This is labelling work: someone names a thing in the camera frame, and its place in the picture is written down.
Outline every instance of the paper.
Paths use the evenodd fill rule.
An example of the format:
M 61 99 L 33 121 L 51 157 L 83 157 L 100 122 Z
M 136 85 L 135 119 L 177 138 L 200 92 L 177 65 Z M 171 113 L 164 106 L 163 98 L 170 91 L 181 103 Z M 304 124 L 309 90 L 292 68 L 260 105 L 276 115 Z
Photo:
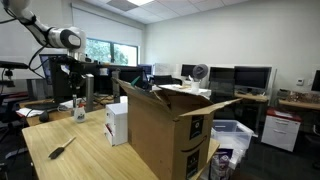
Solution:
M 275 113 L 277 116 L 292 118 L 292 115 L 289 114 L 289 113 L 283 113 L 283 112 L 279 112 L 279 111 L 274 111 L 274 113 Z
M 21 108 L 19 109 L 18 111 L 16 111 L 17 113 L 19 114 L 22 114 L 24 116 L 27 116 L 28 117 L 33 117 L 33 116 L 37 116 L 37 115 L 40 115 L 43 113 L 43 111 L 39 111 L 39 110 L 32 110 L 32 109 L 29 109 L 29 108 Z

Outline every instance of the desk surface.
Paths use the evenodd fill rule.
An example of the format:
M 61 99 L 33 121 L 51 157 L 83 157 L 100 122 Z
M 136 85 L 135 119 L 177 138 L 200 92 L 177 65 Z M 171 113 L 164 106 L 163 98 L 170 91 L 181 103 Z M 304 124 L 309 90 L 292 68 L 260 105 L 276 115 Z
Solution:
M 243 98 L 243 99 L 249 99 L 249 100 L 254 100 L 254 101 L 259 101 L 259 102 L 267 102 L 268 97 L 267 96 L 261 96 L 261 95 L 252 95 L 252 94 L 239 94 L 237 92 L 234 93 L 235 97 L 238 98 Z
M 27 104 L 40 103 L 40 102 L 46 102 L 46 101 L 39 100 L 39 101 L 23 102 L 23 103 L 20 103 L 19 106 L 20 106 L 20 108 L 24 108 Z M 104 107 L 101 105 L 95 106 L 95 110 L 99 110 L 102 108 L 104 108 Z M 63 118 L 68 118 L 68 117 L 71 117 L 71 110 L 70 111 L 62 111 L 62 112 L 53 111 L 53 112 L 49 113 L 49 119 L 50 119 L 49 121 L 56 121 L 56 120 L 60 120 Z M 41 124 L 41 122 L 39 121 L 39 116 L 29 117 L 26 119 L 27 119 L 29 126 L 35 126 L 35 125 Z
M 87 113 L 84 123 L 70 117 L 23 129 L 39 179 L 157 179 L 128 143 L 111 147 L 103 134 L 104 122 L 105 110 L 98 110 Z M 76 139 L 57 159 L 48 158 L 73 136 Z M 208 161 L 218 147 L 212 139 Z
M 294 106 L 299 108 L 320 110 L 320 104 L 314 104 L 314 103 L 291 102 L 286 100 L 279 100 L 279 104 L 286 105 L 286 106 Z

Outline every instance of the red object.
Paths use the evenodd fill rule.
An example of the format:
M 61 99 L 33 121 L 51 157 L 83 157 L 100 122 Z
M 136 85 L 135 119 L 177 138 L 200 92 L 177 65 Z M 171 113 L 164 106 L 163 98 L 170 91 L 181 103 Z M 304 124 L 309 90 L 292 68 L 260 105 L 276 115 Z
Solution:
M 277 115 L 277 114 L 275 113 L 275 111 L 278 111 L 278 112 L 281 112 L 281 113 L 290 114 L 292 117 Z M 280 110 L 277 110 L 277 109 L 275 109 L 275 108 L 273 108 L 273 107 L 268 108 L 267 115 L 268 115 L 268 116 L 273 116 L 273 117 L 282 118 L 282 119 L 287 119 L 287 120 L 291 120 L 291 121 L 302 122 L 302 119 L 300 118 L 300 116 L 298 116 L 298 115 L 296 115 L 296 114 L 294 114 L 294 113 L 292 113 L 292 112 L 280 111 Z

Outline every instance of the window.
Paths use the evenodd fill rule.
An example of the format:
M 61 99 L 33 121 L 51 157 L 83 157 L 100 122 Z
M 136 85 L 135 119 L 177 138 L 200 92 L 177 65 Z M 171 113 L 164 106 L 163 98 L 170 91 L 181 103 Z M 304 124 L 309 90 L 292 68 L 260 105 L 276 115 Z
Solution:
M 136 66 L 138 47 L 108 42 L 98 39 L 87 39 L 86 54 L 92 60 L 118 65 Z

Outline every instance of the keyboard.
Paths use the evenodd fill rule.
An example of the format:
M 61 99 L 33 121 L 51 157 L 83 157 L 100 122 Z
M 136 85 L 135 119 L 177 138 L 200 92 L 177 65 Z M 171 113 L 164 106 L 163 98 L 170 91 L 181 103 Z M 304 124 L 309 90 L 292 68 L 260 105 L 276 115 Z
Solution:
M 57 109 L 58 106 L 59 106 L 59 103 L 45 102 L 45 103 L 27 104 L 25 107 L 29 109 L 43 111 L 43 110 Z

